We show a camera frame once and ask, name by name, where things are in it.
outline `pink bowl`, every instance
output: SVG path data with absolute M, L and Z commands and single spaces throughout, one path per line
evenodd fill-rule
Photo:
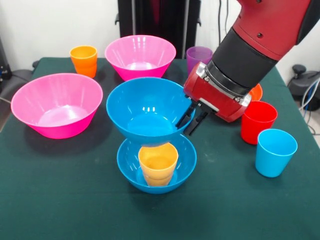
M 11 111 L 41 135 L 66 139 L 88 127 L 102 98 L 102 88 L 92 78 L 58 73 L 21 87 L 12 98 Z
M 150 35 L 132 35 L 110 43 L 105 58 L 124 81 L 141 77 L 161 78 L 176 56 L 167 40 Z

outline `light blue cup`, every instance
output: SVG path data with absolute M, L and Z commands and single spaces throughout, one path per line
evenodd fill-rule
M 141 77 L 117 86 L 106 101 L 107 113 L 130 141 L 143 146 L 170 142 L 184 131 L 176 124 L 191 104 L 179 84 L 158 77 Z
M 278 177 L 298 149 L 297 141 L 279 129 L 266 129 L 258 136 L 255 168 L 263 176 Z
M 148 194 L 165 194 L 175 190 L 194 171 L 197 163 L 197 153 L 193 144 L 183 135 L 179 135 L 170 142 L 177 149 L 179 158 L 172 179 L 167 186 L 147 185 L 138 159 L 141 146 L 129 139 L 121 144 L 116 156 L 121 173 L 134 187 Z

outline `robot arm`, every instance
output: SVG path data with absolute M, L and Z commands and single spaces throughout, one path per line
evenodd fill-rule
M 251 101 L 249 91 L 298 45 L 320 18 L 320 0 L 238 0 L 241 12 L 208 65 L 198 63 L 183 91 L 192 104 L 177 123 L 191 134 L 210 113 L 227 122 L 238 119 Z

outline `red cup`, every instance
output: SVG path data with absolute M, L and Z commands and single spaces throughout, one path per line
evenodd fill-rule
M 258 144 L 258 135 L 269 129 L 277 119 L 274 106 L 264 101 L 252 101 L 246 108 L 241 121 L 241 137 L 248 144 Z

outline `white wall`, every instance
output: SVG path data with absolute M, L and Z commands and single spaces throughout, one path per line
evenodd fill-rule
M 226 1 L 222 2 L 224 37 Z M 196 45 L 217 48 L 218 6 L 218 0 L 202 0 Z M 240 8 L 236 0 L 229 0 L 227 30 Z M 41 57 L 68 57 L 77 45 L 93 45 L 103 57 L 105 47 L 120 37 L 119 24 L 114 24 L 117 12 L 117 0 L 0 0 L 0 37 L 13 70 L 31 69 L 32 62 Z M 293 75 L 293 64 L 320 70 L 319 37 L 320 22 L 277 64 L 285 81 Z
M 13 70 L 41 57 L 69 57 L 78 45 L 98 56 L 120 37 L 117 0 L 0 0 L 0 37 Z

